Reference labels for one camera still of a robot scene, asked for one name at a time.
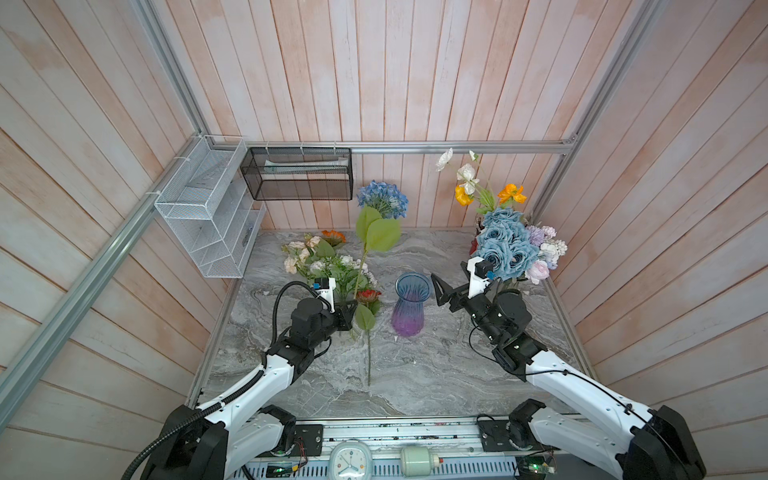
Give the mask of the red rose flower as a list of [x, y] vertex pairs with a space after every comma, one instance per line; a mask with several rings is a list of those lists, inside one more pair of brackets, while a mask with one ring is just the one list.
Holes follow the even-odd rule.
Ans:
[[367, 347], [367, 385], [371, 384], [372, 373], [372, 335], [371, 332], [377, 322], [377, 313], [381, 308], [381, 292], [375, 289], [360, 291], [356, 294], [358, 307], [355, 319], [358, 327], [365, 333]]

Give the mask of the white small-flower green bunch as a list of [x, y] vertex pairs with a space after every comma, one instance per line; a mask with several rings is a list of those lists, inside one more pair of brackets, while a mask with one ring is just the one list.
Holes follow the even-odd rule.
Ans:
[[[286, 255], [284, 268], [287, 273], [298, 274], [310, 284], [318, 277], [332, 277], [336, 281], [334, 298], [337, 301], [356, 299], [353, 290], [361, 259], [339, 254], [320, 236], [306, 235], [303, 241], [291, 241], [281, 250]], [[362, 291], [368, 289], [380, 291], [378, 281], [367, 265]]]

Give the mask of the light blue rose bunch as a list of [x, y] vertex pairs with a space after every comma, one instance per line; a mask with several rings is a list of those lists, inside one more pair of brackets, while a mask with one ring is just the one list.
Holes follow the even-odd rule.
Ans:
[[476, 236], [474, 255], [490, 262], [494, 275], [504, 281], [523, 277], [539, 259], [539, 248], [530, 242], [521, 218], [516, 210], [497, 208], [484, 216]]

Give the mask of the pastel mixed flower bouquet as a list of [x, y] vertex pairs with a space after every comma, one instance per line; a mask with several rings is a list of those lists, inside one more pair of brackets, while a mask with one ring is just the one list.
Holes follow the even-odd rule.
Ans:
[[558, 261], [568, 251], [565, 241], [557, 238], [557, 231], [551, 226], [528, 225], [529, 242], [537, 249], [537, 258], [526, 270], [526, 278], [534, 285], [550, 277], [558, 268]]

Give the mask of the blue purple glass vase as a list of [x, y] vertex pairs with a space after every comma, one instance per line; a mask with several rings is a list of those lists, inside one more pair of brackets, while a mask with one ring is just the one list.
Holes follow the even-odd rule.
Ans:
[[395, 285], [397, 302], [391, 323], [401, 337], [412, 337], [421, 332], [425, 324], [424, 305], [431, 296], [429, 279], [417, 272], [401, 275]]

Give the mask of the blue hydrangea flower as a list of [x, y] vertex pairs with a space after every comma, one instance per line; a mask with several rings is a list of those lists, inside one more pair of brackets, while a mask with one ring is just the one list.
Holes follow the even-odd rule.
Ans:
[[361, 210], [355, 233], [362, 243], [362, 257], [357, 267], [354, 297], [363, 289], [369, 253], [387, 252], [401, 238], [401, 220], [406, 217], [409, 205], [406, 195], [395, 184], [375, 180], [359, 190], [357, 200]]

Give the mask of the white ranunculus flower stem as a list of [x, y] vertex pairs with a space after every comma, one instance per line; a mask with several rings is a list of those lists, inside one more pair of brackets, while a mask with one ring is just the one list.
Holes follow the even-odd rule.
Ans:
[[[438, 172], [442, 172], [445, 167], [450, 163], [454, 156], [454, 150], [449, 148], [443, 152], [437, 160], [435, 166]], [[464, 206], [470, 205], [474, 199], [475, 194], [480, 191], [480, 182], [478, 180], [478, 171], [473, 163], [479, 162], [479, 155], [473, 151], [469, 151], [470, 162], [462, 165], [457, 171], [458, 186], [455, 189], [456, 201]]]

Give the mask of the yellow poppy flower stem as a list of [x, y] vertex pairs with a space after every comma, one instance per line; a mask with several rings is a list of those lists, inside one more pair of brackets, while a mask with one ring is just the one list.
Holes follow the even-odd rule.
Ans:
[[524, 194], [524, 187], [515, 184], [507, 184], [498, 193], [494, 193], [478, 184], [465, 182], [456, 186], [455, 199], [462, 206], [476, 203], [477, 213], [484, 215], [498, 208], [514, 209], [516, 204], [524, 204], [527, 196]]

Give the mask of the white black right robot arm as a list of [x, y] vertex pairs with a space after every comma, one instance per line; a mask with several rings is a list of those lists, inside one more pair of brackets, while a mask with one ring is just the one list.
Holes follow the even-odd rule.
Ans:
[[553, 447], [617, 479], [703, 479], [704, 460], [676, 410], [628, 399], [576, 370], [527, 333], [532, 319], [516, 289], [487, 293], [488, 277], [468, 274], [452, 287], [431, 277], [438, 305], [463, 310], [490, 341], [492, 359], [504, 371], [558, 398], [577, 413], [573, 420], [529, 399], [508, 417], [508, 441], [519, 449]]

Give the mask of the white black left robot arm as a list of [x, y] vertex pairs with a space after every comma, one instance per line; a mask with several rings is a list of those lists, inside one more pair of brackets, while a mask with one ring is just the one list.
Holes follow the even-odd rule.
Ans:
[[358, 303], [336, 300], [332, 278], [297, 285], [309, 295], [296, 305], [290, 326], [272, 333], [260, 365], [212, 400], [175, 409], [124, 478], [226, 479], [265, 452], [300, 453], [295, 416], [270, 401], [320, 357], [320, 344], [351, 330]]

